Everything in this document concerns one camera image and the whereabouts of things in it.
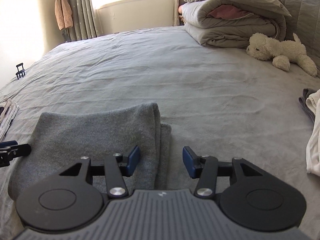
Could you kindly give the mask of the grey knit sweater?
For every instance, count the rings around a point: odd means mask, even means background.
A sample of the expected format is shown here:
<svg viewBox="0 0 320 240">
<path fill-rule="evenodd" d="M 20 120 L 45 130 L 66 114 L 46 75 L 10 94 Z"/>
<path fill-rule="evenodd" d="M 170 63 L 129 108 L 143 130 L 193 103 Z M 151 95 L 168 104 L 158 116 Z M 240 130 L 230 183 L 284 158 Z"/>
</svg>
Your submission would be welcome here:
<svg viewBox="0 0 320 240">
<path fill-rule="evenodd" d="M 156 103 L 85 115 L 44 112 L 28 141 L 31 154 L 16 162 L 8 194 L 12 200 L 26 188 L 77 161 L 140 148 L 141 160 L 132 177 L 126 179 L 129 191 L 165 189 L 169 161 L 171 126 L 161 122 Z"/>
</svg>

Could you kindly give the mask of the folded beige clothes stack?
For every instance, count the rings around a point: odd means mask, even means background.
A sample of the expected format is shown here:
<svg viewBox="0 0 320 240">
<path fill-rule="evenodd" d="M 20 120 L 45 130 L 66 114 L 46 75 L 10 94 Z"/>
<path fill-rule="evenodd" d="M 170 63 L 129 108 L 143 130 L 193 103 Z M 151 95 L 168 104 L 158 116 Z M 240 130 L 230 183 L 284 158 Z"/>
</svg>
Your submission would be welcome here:
<svg viewBox="0 0 320 240">
<path fill-rule="evenodd" d="M 0 109 L 0 141 L 2 142 L 20 107 L 17 103 L 8 99 L 1 102 Z"/>
</svg>

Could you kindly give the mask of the pink crumpled clothes pile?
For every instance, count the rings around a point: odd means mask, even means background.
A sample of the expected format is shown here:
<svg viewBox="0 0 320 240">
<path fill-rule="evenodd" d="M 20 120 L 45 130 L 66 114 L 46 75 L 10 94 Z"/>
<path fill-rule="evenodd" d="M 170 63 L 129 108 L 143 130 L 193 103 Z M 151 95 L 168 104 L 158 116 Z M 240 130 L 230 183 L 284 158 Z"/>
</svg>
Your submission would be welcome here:
<svg viewBox="0 0 320 240">
<path fill-rule="evenodd" d="M 183 5 L 180 5 L 178 7 L 178 17 L 179 17 L 180 25 L 184 25 L 184 17 L 182 15 L 182 8 L 183 8 Z"/>
</svg>

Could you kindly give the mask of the grey bed sheet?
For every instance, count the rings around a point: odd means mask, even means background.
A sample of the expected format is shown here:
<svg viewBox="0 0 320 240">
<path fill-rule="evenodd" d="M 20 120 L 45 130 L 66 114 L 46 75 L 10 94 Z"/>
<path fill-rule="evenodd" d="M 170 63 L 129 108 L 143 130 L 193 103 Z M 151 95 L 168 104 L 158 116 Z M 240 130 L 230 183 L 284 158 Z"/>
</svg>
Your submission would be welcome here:
<svg viewBox="0 0 320 240">
<path fill-rule="evenodd" d="M 183 27 L 143 29 L 64 43 L 35 62 L 1 99 L 20 107 L 7 141 L 28 143 L 44 112 L 85 115 L 156 103 L 171 126 L 166 188 L 194 189 L 182 161 L 189 146 L 220 161 L 244 158 L 305 197 L 300 230 L 319 239 L 319 178 L 306 171 L 313 123 L 298 99 L 319 78 L 289 72 L 243 49 L 206 48 Z M 1 169 L 1 239 L 23 227 L 8 194 L 16 162 Z"/>
</svg>

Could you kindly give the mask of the small black chair stand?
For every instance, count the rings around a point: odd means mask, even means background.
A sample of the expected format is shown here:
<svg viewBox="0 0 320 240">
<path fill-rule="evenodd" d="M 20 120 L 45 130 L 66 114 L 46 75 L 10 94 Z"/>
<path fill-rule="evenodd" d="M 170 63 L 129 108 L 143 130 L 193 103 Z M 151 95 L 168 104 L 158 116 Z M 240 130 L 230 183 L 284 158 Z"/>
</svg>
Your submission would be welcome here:
<svg viewBox="0 0 320 240">
<path fill-rule="evenodd" d="M 17 72 L 16 72 L 16 77 L 19 80 L 22 77 L 25 77 L 25 70 L 24 70 L 24 65 L 23 63 L 19 63 L 16 65 Z"/>
</svg>

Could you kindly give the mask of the white crumpled garment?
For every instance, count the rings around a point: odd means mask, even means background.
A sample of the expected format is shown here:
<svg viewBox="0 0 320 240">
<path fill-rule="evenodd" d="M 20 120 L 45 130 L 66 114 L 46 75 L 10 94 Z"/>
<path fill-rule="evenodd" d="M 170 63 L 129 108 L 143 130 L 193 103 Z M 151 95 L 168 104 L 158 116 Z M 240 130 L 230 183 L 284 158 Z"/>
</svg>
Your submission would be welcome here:
<svg viewBox="0 0 320 240">
<path fill-rule="evenodd" d="M 309 139 L 309 142 L 306 146 L 306 170 L 307 173 L 311 173 L 314 175 L 320 175 L 320 163 L 319 163 L 319 90 L 315 93 L 310 94 L 306 100 L 307 107 L 312 111 L 315 115 L 315 121 L 313 126 L 312 135 Z"/>
</svg>

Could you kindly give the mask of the white plush toy dog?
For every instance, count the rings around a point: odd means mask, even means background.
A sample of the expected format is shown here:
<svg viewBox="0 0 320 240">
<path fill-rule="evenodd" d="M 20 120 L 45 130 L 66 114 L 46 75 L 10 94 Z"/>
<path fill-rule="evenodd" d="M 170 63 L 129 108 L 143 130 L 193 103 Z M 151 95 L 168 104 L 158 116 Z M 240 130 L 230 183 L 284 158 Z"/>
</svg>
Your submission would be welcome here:
<svg viewBox="0 0 320 240">
<path fill-rule="evenodd" d="M 294 40 L 279 41 L 261 33 L 253 34 L 249 39 L 246 53 L 261 61 L 271 60 L 273 66 L 283 71 L 290 70 L 290 64 L 297 64 L 310 76 L 317 76 L 317 66 L 307 55 L 306 47 L 299 37 L 293 34 Z"/>
</svg>

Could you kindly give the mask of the grey patterned left curtain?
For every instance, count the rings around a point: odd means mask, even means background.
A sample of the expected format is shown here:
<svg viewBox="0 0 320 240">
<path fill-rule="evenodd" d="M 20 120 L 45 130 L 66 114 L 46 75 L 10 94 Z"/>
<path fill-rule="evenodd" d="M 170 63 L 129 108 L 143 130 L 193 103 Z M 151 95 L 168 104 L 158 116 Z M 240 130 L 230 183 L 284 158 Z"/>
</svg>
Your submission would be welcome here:
<svg viewBox="0 0 320 240">
<path fill-rule="evenodd" d="M 68 28 L 71 41 L 96 38 L 103 35 L 97 9 L 92 0 L 67 0 L 71 6 L 73 26 Z"/>
</svg>

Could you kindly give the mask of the hanging peach quilted jacket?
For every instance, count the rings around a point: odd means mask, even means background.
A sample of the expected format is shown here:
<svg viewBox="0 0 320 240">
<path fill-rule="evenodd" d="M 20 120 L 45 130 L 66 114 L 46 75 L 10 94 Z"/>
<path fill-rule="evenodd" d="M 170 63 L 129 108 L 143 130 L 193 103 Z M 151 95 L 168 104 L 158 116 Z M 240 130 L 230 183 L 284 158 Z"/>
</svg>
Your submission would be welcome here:
<svg viewBox="0 0 320 240">
<path fill-rule="evenodd" d="M 73 26 L 72 9 L 67 0 L 55 0 L 54 11 L 59 30 Z"/>
</svg>

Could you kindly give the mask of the folded grey duvet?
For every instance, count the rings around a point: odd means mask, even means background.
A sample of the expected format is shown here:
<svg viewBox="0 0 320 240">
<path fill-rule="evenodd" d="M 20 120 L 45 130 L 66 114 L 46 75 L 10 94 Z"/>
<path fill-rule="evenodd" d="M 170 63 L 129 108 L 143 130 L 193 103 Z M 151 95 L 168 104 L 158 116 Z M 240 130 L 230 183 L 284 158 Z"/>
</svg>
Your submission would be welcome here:
<svg viewBox="0 0 320 240">
<path fill-rule="evenodd" d="M 291 14 L 281 0 L 184 0 L 179 15 L 200 45 L 246 48 L 255 33 L 283 41 Z"/>
</svg>

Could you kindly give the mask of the grey quilted headboard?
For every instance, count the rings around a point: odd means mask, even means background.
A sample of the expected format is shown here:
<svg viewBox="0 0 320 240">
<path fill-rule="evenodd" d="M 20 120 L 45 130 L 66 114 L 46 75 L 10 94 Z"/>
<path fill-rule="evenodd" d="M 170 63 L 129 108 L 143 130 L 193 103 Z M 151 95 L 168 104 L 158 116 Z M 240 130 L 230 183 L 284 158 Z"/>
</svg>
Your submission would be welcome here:
<svg viewBox="0 0 320 240">
<path fill-rule="evenodd" d="M 281 0 L 290 12 L 286 18 L 286 39 L 296 33 L 307 54 L 319 66 L 319 0 Z"/>
</svg>

